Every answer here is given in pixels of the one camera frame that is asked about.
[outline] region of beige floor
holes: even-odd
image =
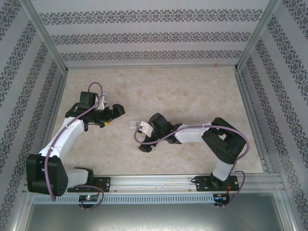
[[[148,120],[160,112],[171,123],[188,125],[222,117],[248,136],[251,150],[236,169],[262,172],[253,136],[232,68],[157,68],[71,70],[54,129],[81,91],[98,81],[108,103],[120,103],[126,114],[105,128],[90,126],[69,151],[66,167],[90,167],[95,174],[202,174],[211,173],[217,158],[202,143],[170,145],[163,141],[143,153],[129,129],[132,119]],[[99,93],[97,86],[91,89]]]

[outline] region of wire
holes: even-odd
[[[84,203],[85,201],[82,201],[82,202],[81,202],[81,205],[80,205],[80,207],[81,207],[82,210],[86,209],[87,211],[89,211],[89,210],[95,209],[97,206],[99,206],[99,205],[103,202],[103,199],[104,199],[104,191],[103,191],[101,188],[99,188],[99,187],[95,187],[95,186],[91,186],[91,185],[76,185],[76,186],[74,186],[74,188],[92,188],[92,189],[96,189],[96,190],[98,190],[99,192],[102,193],[102,198],[100,199],[100,201],[99,201],[97,204],[93,205],[91,208],[85,208],[85,207],[83,207],[83,203]]]
[[[134,139],[135,139],[135,141],[136,141],[137,143],[139,143],[139,144],[144,144],[144,145],[151,145],[151,144],[159,143],[159,142],[161,142],[161,141],[167,139],[168,137],[174,135],[175,133],[177,133],[177,132],[179,132],[179,131],[186,130],[186,129],[188,129],[188,128],[219,128],[219,129],[224,129],[224,130],[232,131],[232,132],[234,132],[234,133],[240,135],[240,136],[245,140],[245,142],[246,142],[246,150],[244,151],[244,153],[243,153],[242,155],[240,155],[239,157],[236,158],[235,163],[234,163],[234,165],[233,165],[232,168],[231,168],[231,172],[233,172],[233,173],[242,173],[242,174],[243,174],[243,181],[242,181],[242,184],[241,184],[239,190],[237,191],[237,193],[235,194],[235,196],[233,197],[233,199],[232,199],[227,205],[229,205],[231,202],[234,201],[235,198],[237,198],[238,194],[239,194],[240,191],[242,190],[242,187],[243,187],[243,185],[244,185],[244,183],[245,183],[245,173],[244,173],[243,171],[240,171],[240,170],[238,170],[238,171],[233,171],[233,170],[234,170],[236,164],[238,163],[238,161],[239,161],[240,159],[242,159],[242,158],[248,153],[248,151],[249,151],[249,149],[250,149],[250,144],[249,144],[248,138],[247,138],[244,134],[242,134],[240,131],[238,131],[238,130],[236,130],[236,129],[233,129],[233,128],[224,127],[224,126],[206,125],[206,124],[203,124],[203,125],[186,126],[186,127],[181,128],[181,129],[179,129],[179,130],[173,131],[172,133],[169,133],[168,135],[166,135],[165,137],[163,137],[163,138],[161,138],[160,140],[157,140],[157,141],[153,141],[153,142],[141,142],[141,141],[139,141],[139,140],[137,139],[137,137],[136,137],[137,132],[138,132],[141,128],[142,128],[142,126],[140,126],[140,127],[138,127],[138,128],[136,129],[136,131],[135,131],[135,133],[134,133]],[[227,205],[223,205],[223,204],[220,203],[220,202],[215,202],[215,203],[218,204],[218,205],[223,206],[223,208],[225,208],[225,207],[227,206]]]
[[[45,169],[45,178],[46,178],[47,189],[48,189],[48,193],[49,193],[49,195],[50,195],[52,201],[55,201],[55,197],[54,197],[54,195],[53,195],[53,193],[52,193],[52,188],[51,188],[51,184],[50,184],[50,180],[49,180],[49,175],[48,175],[48,159],[49,159],[49,156],[50,156],[51,152],[53,151],[53,148],[54,148],[56,142],[58,141],[58,139],[60,138],[60,136],[62,135],[62,133],[63,133],[72,123],[74,123],[76,120],[78,120],[79,118],[81,118],[82,116],[84,116],[85,114],[87,114],[88,112],[90,112],[92,109],[95,108],[95,106],[96,106],[97,104],[100,103],[101,99],[103,98],[103,87],[102,87],[102,85],[101,85],[100,83],[98,83],[98,82],[93,82],[93,83],[91,83],[91,84],[89,85],[88,91],[90,90],[90,88],[91,88],[91,86],[92,86],[93,84],[97,84],[97,85],[101,88],[101,95],[100,95],[100,97],[99,97],[99,100],[98,100],[91,108],[89,108],[87,111],[85,111],[85,112],[81,113],[80,115],[78,115],[77,117],[75,117],[72,121],[70,121],[70,122],[67,124],[66,127],[64,127],[63,129],[61,129],[60,132],[58,133],[58,135],[54,138],[53,142],[51,143],[50,149],[49,149],[48,152],[47,152],[47,155],[46,155],[46,158],[45,158],[45,163],[44,163],[44,169]],[[89,185],[87,185],[87,186],[85,186],[85,187],[83,187],[83,188],[87,188],[87,187],[88,187],[88,188],[93,188],[94,186],[89,186]]]

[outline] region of black mounting bracket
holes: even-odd
[[[94,177],[93,186],[99,187],[103,190],[104,193],[109,192],[110,190],[110,177]],[[69,188],[67,189],[69,193],[97,193],[96,189],[91,188]]]
[[[230,186],[230,191],[238,191],[240,188],[236,176],[229,176],[225,181],[221,182],[219,187],[212,184],[211,176],[196,176],[191,182],[196,184],[197,192],[227,191],[228,185]]]

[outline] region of purple cable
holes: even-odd
[[[240,170],[239,170],[239,171],[233,171],[233,170],[234,170],[235,165],[237,164],[237,162],[238,162],[240,159],[242,159],[242,158],[248,153],[248,151],[249,151],[249,149],[250,149],[250,144],[249,144],[248,138],[247,138],[244,134],[242,134],[240,131],[238,131],[238,130],[236,130],[236,129],[233,129],[233,128],[224,127],[224,126],[217,126],[217,125],[195,125],[195,126],[186,126],[186,127],[181,128],[181,129],[179,129],[179,130],[173,131],[172,133],[169,133],[168,135],[166,135],[165,137],[163,137],[163,138],[161,138],[160,140],[157,140],[157,141],[153,141],[153,142],[140,142],[140,141],[137,139],[136,135],[137,135],[137,132],[138,132],[141,128],[142,128],[142,127],[140,126],[140,127],[138,127],[138,128],[136,129],[136,131],[135,131],[135,133],[134,133],[134,139],[135,139],[135,141],[136,141],[137,143],[139,143],[139,144],[145,144],[145,145],[156,144],[156,143],[158,143],[158,142],[160,142],[160,141],[163,141],[163,140],[167,139],[168,137],[174,135],[175,133],[177,133],[177,132],[179,132],[179,131],[186,130],[186,129],[188,129],[188,128],[219,128],[219,129],[224,129],[224,130],[232,131],[232,132],[238,134],[239,136],[241,136],[241,137],[245,140],[245,142],[246,142],[246,144],[247,144],[247,147],[246,147],[245,152],[244,152],[242,155],[240,155],[239,157],[236,158],[235,163],[234,163],[233,167],[231,168],[231,172],[233,172],[233,173],[242,173],[242,174],[243,174],[243,181],[242,181],[242,184],[241,184],[239,190],[237,191],[237,193],[235,194],[235,196],[233,197],[233,199],[228,203],[228,205],[229,205],[231,202],[233,202],[235,198],[237,198],[239,192],[242,190],[242,187],[243,187],[243,185],[244,185],[244,183],[245,183],[245,173],[244,173],[243,171],[240,171]],[[222,203],[219,203],[219,202],[215,202],[215,203],[216,203],[216,204],[219,204],[219,205],[222,205],[223,207],[226,207],[226,205],[223,205]]]
[[[83,210],[83,209],[86,209],[87,211],[89,211],[89,210],[95,209],[97,206],[99,206],[99,205],[103,202],[103,199],[104,199],[104,191],[103,191],[101,188],[99,188],[99,187],[90,186],[90,185],[77,185],[77,186],[74,186],[74,188],[92,188],[92,189],[97,189],[97,190],[101,191],[101,193],[102,193],[102,198],[100,199],[100,201],[99,201],[97,204],[93,205],[91,208],[84,208],[82,205],[83,205],[83,203],[84,203],[85,201],[82,201],[82,202],[81,202],[81,205],[80,205],[80,207],[81,207],[82,210]]]
[[[88,91],[90,91],[90,88],[93,84],[97,84],[100,88],[101,88],[101,95],[98,99],[98,101],[91,107],[89,108],[87,111],[81,113],[80,115],[78,115],[77,117],[75,117],[72,121],[70,121],[66,127],[64,127],[62,130],[60,130],[59,134],[54,138],[53,142],[51,143],[51,146],[50,146],[50,149],[48,150],[47,152],[47,155],[46,155],[46,158],[45,158],[45,163],[44,163],[44,169],[45,169],[45,178],[46,178],[46,184],[47,184],[47,188],[48,188],[48,192],[49,192],[49,195],[51,197],[51,200],[52,201],[55,201],[55,197],[52,193],[52,189],[51,189],[51,185],[50,185],[50,180],[49,180],[49,175],[48,175],[48,159],[49,159],[49,156],[53,150],[53,147],[55,146],[56,142],[58,141],[58,139],[60,138],[60,136],[62,135],[62,133],[72,124],[74,123],[76,120],[78,120],[80,117],[84,116],[86,113],[88,113],[89,111],[91,111],[92,109],[95,108],[95,106],[97,104],[100,103],[101,99],[103,98],[103,87],[101,86],[100,83],[98,82],[93,82],[89,85],[88,87]]]

